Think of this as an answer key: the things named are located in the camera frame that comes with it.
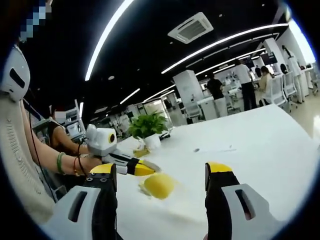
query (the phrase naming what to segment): ceiling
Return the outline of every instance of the ceiling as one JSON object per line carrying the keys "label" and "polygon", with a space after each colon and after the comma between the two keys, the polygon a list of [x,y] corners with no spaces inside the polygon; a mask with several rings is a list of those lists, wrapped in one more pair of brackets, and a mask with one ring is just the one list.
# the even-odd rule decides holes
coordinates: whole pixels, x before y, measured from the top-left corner
{"label": "ceiling", "polygon": [[[269,28],[234,38],[161,74],[172,64],[217,40],[252,28],[285,23],[285,19],[281,17],[274,22],[278,5],[270,0],[134,0],[110,32],[90,80],[85,81],[99,38],[122,2],[55,0],[51,19],[35,29],[33,38],[21,45],[31,73],[32,94],[28,93],[26,99],[43,116],[47,117],[50,104],[68,108],[77,99],[84,102],[84,122],[103,118],[112,106],[118,105],[112,111],[120,111],[171,86],[172,77],[185,69],[198,73],[256,50],[264,38],[205,56],[251,38],[282,34],[286,30],[286,27]],[[213,31],[189,44],[168,36],[173,28],[198,12],[205,14]],[[137,94],[120,105],[138,88]],[[105,111],[94,113],[106,106]]]}

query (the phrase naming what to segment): air conditioning vent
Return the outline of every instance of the air conditioning vent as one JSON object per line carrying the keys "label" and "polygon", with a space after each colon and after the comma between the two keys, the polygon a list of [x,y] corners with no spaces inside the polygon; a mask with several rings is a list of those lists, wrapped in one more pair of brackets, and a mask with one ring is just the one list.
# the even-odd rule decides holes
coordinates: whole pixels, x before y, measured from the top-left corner
{"label": "air conditioning vent", "polygon": [[170,31],[168,36],[184,44],[189,44],[204,34],[211,32],[213,29],[203,12],[198,12]]}

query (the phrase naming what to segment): black cable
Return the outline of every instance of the black cable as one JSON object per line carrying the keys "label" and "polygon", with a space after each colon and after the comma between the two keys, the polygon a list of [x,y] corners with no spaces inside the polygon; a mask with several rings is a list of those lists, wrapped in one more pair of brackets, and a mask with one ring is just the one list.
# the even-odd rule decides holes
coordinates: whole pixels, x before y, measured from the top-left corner
{"label": "black cable", "polygon": [[81,141],[81,143],[79,143],[78,151],[77,151],[77,158],[78,158],[78,162],[79,162],[80,168],[81,168],[81,170],[82,170],[85,178],[87,178],[87,175],[86,175],[86,173],[85,173],[84,167],[82,166],[81,161],[80,161],[80,153],[79,153],[79,151],[80,151],[80,146],[81,146],[81,144],[84,143],[84,141],[85,141],[85,139],[83,138],[82,141]]}
{"label": "black cable", "polygon": [[52,195],[52,199],[56,203],[56,199],[55,199],[54,193],[52,192],[52,189],[51,189],[51,187],[49,185],[49,182],[47,181],[46,175],[45,175],[44,170],[42,169],[42,166],[41,166],[41,163],[40,163],[40,159],[39,159],[39,156],[38,156],[38,152],[37,152],[37,148],[36,148],[36,144],[35,144],[35,139],[34,139],[34,135],[33,135],[33,131],[32,131],[32,126],[31,126],[31,113],[30,112],[29,112],[29,124],[30,124],[30,132],[31,132],[32,142],[33,142],[36,158],[38,159],[39,167],[41,169],[41,172],[42,172],[43,178],[45,180],[45,183],[48,185],[48,187],[50,189],[50,192],[51,192],[51,195]]}

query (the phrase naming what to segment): yellow object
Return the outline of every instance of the yellow object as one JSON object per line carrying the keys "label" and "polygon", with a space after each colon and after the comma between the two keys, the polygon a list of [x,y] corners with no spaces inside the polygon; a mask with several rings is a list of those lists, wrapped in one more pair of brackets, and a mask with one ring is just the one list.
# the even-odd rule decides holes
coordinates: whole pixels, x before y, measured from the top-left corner
{"label": "yellow object", "polygon": [[114,140],[115,140],[115,135],[114,135],[113,133],[111,133],[111,134],[109,135],[109,143],[110,143],[110,144],[113,143]]}
{"label": "yellow object", "polygon": [[143,162],[143,160],[140,160],[139,163],[134,168],[135,176],[146,176],[146,175],[154,174],[156,172],[152,168],[146,165],[140,164],[141,161]]}
{"label": "yellow object", "polygon": [[94,174],[110,174],[111,173],[111,167],[113,163],[106,163],[102,165],[98,165],[91,169],[90,173]]}
{"label": "yellow object", "polygon": [[149,153],[150,153],[150,151],[146,147],[144,147],[144,149],[142,149],[142,150],[133,150],[133,154],[137,159],[139,159]]}
{"label": "yellow object", "polygon": [[232,172],[231,167],[229,167],[227,165],[224,165],[224,164],[221,164],[221,163],[216,163],[216,162],[209,161],[207,164],[210,167],[211,173]]}
{"label": "yellow object", "polygon": [[145,189],[157,199],[166,199],[175,188],[175,181],[164,173],[155,173],[144,181]]}

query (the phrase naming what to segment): black pants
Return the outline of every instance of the black pants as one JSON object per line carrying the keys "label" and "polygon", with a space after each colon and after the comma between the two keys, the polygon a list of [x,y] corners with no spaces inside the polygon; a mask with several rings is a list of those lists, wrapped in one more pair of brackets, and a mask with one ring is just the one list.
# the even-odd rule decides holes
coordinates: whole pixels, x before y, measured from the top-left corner
{"label": "black pants", "polygon": [[241,88],[242,88],[244,110],[248,111],[250,109],[256,109],[257,102],[256,102],[255,88],[252,82],[241,84]]}
{"label": "black pants", "polygon": [[267,105],[270,105],[270,103],[268,103],[265,99],[259,101],[259,106],[260,107],[267,106]]}

